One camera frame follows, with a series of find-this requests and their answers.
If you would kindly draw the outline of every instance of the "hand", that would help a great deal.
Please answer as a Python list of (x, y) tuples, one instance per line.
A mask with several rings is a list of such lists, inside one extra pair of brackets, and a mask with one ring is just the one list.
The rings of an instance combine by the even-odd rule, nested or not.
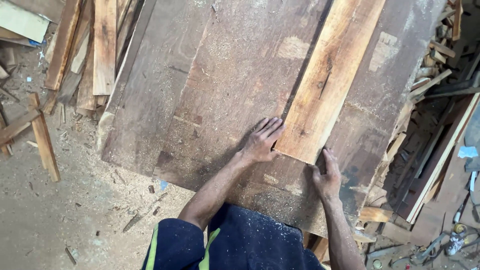
[(245, 147), (239, 152), (247, 164), (272, 161), (281, 155), (279, 152), (271, 149), (273, 143), (285, 131), (286, 126), (282, 125), (282, 122), (282, 119), (277, 117), (270, 120), (265, 118), (260, 122), (255, 131), (248, 137)]
[(338, 193), (340, 192), (340, 186), (342, 184), (342, 177), (340, 175), (340, 169), (338, 168), (336, 157), (333, 155), (333, 150), (324, 149), (322, 152), (325, 157), (327, 174), (320, 175), (320, 170), (315, 165), (309, 164), (309, 167), (313, 171), (313, 182), (320, 193), (320, 198), (322, 201), (329, 201), (333, 198), (338, 198)]

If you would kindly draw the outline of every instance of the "green stripe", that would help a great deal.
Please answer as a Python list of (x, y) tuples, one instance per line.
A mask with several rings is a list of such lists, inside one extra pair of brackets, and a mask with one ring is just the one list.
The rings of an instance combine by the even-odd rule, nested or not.
[(150, 243), (150, 253), (148, 254), (148, 261), (145, 270), (153, 270), (153, 265), (155, 264), (155, 254), (156, 254), (156, 239), (158, 237), (158, 223), (153, 229), (152, 242)]
[(219, 232), (220, 232), (220, 228), (218, 228), (215, 231), (210, 233), (210, 238), (208, 239), (207, 247), (205, 248), (205, 257), (200, 262), (200, 264), (198, 264), (198, 269), (199, 270), (209, 270), (209, 268), (210, 268), (210, 265), (209, 265), (210, 255), (208, 254), (208, 249), (210, 248), (210, 244), (213, 242), (213, 240), (215, 240), (215, 237), (218, 235)]

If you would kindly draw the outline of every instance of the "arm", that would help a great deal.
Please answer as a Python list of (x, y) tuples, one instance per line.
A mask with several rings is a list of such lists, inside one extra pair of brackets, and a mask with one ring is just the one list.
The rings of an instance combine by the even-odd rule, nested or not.
[(333, 270), (366, 270), (360, 257), (358, 246), (353, 240), (352, 232), (343, 213), (340, 191), (340, 169), (332, 149), (324, 149), (327, 174), (320, 175), (317, 166), (310, 165), (313, 170), (313, 182), (320, 193), (325, 210), (328, 229), (328, 248)]
[(240, 174), (252, 164), (272, 161), (280, 155), (277, 151), (271, 151), (271, 148), (284, 130), (282, 119), (277, 117), (271, 120), (264, 119), (249, 136), (245, 147), (200, 188), (182, 209), (178, 218), (205, 230), (225, 202), (228, 191), (234, 186)]

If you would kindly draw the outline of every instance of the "person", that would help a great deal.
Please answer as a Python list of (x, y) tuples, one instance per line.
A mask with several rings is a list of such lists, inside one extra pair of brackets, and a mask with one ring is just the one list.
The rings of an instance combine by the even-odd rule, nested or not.
[[(303, 248), (299, 229), (225, 203), (228, 191), (249, 166), (280, 156), (271, 148), (285, 130), (282, 122), (261, 121), (245, 147), (200, 188), (177, 219), (157, 223), (142, 270), (323, 269), (313, 252)], [(331, 268), (365, 270), (338, 195), (341, 176), (334, 152), (324, 149), (323, 155), (327, 174), (310, 168), (325, 210)]]

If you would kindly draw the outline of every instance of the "navy blue shirt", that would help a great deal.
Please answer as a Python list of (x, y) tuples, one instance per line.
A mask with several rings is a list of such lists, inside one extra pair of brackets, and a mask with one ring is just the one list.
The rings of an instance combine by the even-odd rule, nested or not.
[(209, 241), (197, 226), (179, 219), (154, 229), (142, 270), (322, 270), (303, 248), (297, 228), (255, 211), (224, 204), (208, 225)]

